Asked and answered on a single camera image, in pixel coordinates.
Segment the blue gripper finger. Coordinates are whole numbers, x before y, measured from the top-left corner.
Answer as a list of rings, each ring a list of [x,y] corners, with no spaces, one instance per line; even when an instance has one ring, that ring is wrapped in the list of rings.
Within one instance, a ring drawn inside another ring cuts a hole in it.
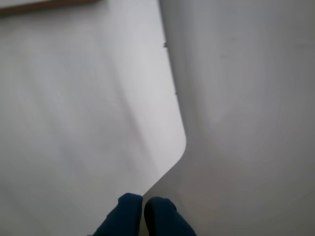
[[[150,198],[144,207],[144,218],[150,236],[196,235],[176,206],[167,198]]]
[[[94,236],[139,235],[143,197],[126,193],[118,198],[116,207],[93,233]]]

